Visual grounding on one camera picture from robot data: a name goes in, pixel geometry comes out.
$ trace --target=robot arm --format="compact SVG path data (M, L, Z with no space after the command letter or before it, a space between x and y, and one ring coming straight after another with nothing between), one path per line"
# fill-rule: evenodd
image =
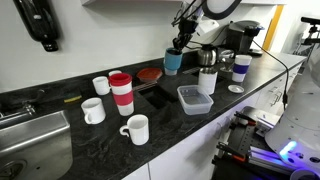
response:
M172 22L173 26L179 27L179 34L173 39L173 46L179 51L189 43L196 30L200 35L218 27L218 23L213 20L226 18L241 2L241 0L203 0L200 5L194 7L196 1L193 0L190 4L184 2L177 13L180 16ZM202 22L203 16L213 20Z

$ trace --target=cup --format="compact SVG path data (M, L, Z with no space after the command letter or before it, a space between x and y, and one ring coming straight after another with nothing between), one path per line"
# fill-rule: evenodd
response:
M168 48L164 56L165 74L172 76L177 74L181 66L182 53L175 48Z
M123 130L128 129L130 136ZM138 114L129 118L127 125L120 128L120 134L131 137L133 144L143 145L149 140L148 118L145 115Z
M122 72L119 71L119 70L110 71L110 72L109 72L109 76L112 76L112 75L114 75L114 74L119 74L119 73L122 73Z
M198 85L209 95L214 93L218 72L213 68L201 68Z
M233 66L232 80L235 82L243 82L252 57L248 55L237 55Z
M132 77L126 73L113 74L109 82L120 115L129 116L134 111Z
M106 112L100 98L91 98L81 104L84 112L84 120L87 124L99 124L105 117Z
M106 95L110 92L110 86L108 78L105 76L99 76L92 80L94 89L98 95Z

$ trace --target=blue cup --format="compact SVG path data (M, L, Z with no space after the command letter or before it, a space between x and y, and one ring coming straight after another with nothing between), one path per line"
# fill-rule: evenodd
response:
M164 67L170 71L176 71L180 68L182 53L175 48L168 48L164 56Z

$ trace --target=white saucer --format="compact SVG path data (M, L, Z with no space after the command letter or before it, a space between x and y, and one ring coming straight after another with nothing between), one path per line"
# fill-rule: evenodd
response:
M228 89L233 93L243 93L244 89L241 86L237 85L230 85L228 86Z

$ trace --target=kitchen counter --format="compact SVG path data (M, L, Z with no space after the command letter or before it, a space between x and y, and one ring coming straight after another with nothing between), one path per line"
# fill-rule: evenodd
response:
M289 69L294 68L305 59L305 57L288 54L273 54L282 60ZM197 84L198 78L196 76L181 73L184 70L195 67L195 63L195 53L184 55L183 64L178 75L163 75L158 80L158 85L177 98L177 87ZM163 69L163 59L117 69L135 75L136 72L145 67L159 67ZM88 125L83 119L84 114L80 104L88 98L97 96L91 80L96 76L107 75L107 72L109 70L31 87L25 90L31 92L39 88L47 88L47 92L52 94L50 98L43 102L44 105L40 108L43 114L49 111L67 110L71 125L73 164L70 170L60 178L61 180L124 178L279 78L285 73L285 69L280 63L264 54L262 57L252 60L243 83L234 83L231 81L232 73L226 74L219 71L218 75L225 77L225 79L216 85L215 93L211 95L214 104L210 112L202 115L186 115L178 99L175 102L167 103L161 109L157 109L139 92L135 91L134 114L144 114L149 118L150 138L142 146L135 146L130 138L120 135L119 128L126 124L129 117L120 116L111 93L99 96L103 101L107 114L103 122L97 125ZM244 93L234 94L230 92L228 86L231 84L241 85L245 89ZM63 89L65 86L79 86L83 96L82 100L63 104L63 101L60 99L52 103L54 97L61 97L63 95L63 92L60 92L58 89ZM10 93L13 94L11 97L21 97L21 95L17 95L20 91L14 91L0 95L0 100L8 100Z

